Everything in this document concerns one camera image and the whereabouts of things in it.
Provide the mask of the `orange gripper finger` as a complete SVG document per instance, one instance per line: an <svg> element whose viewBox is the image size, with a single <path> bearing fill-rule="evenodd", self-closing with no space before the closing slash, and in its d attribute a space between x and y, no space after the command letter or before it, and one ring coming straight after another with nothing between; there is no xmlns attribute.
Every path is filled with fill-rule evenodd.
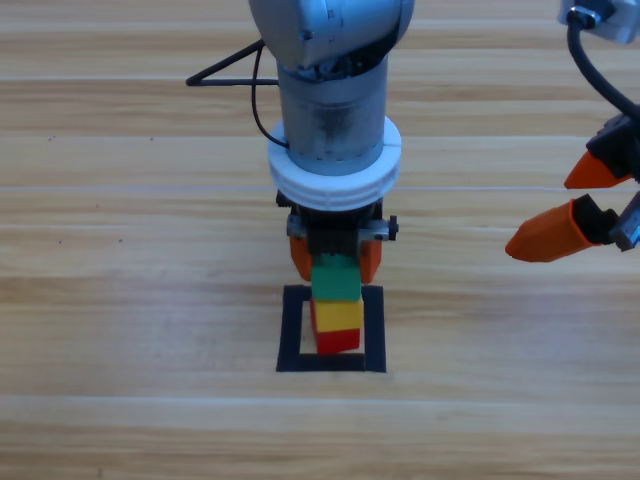
<svg viewBox="0 0 640 480"><path fill-rule="evenodd" d="M311 279L313 258L306 238L289 237L291 259L303 280Z"/></svg>
<svg viewBox="0 0 640 480"><path fill-rule="evenodd" d="M361 282L370 284L376 275L382 259L381 241L363 241L360 245Z"/></svg>
<svg viewBox="0 0 640 480"><path fill-rule="evenodd" d="M583 195L525 221L509 240L505 252L529 263L549 263L591 247L610 245L610 231L619 215L602 210Z"/></svg>
<svg viewBox="0 0 640 480"><path fill-rule="evenodd" d="M633 177L634 156L587 151L564 182L567 189L612 188Z"/></svg>

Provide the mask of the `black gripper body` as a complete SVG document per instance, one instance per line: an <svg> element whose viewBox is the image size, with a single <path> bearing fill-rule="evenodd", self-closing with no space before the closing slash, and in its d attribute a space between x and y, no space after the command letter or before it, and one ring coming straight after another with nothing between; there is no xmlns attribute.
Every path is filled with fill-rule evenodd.
<svg viewBox="0 0 640 480"><path fill-rule="evenodd" d="M620 114L608 120L587 143L596 160L595 188L612 188L627 179L639 183L639 122ZM639 193L629 201L609 233L620 250L639 245Z"/></svg>
<svg viewBox="0 0 640 480"><path fill-rule="evenodd" d="M288 237L305 240L312 256L356 258L364 242L395 241L399 232L395 215L383 217L383 199L354 210L321 211L296 204L278 190L276 204L290 209Z"/></svg>

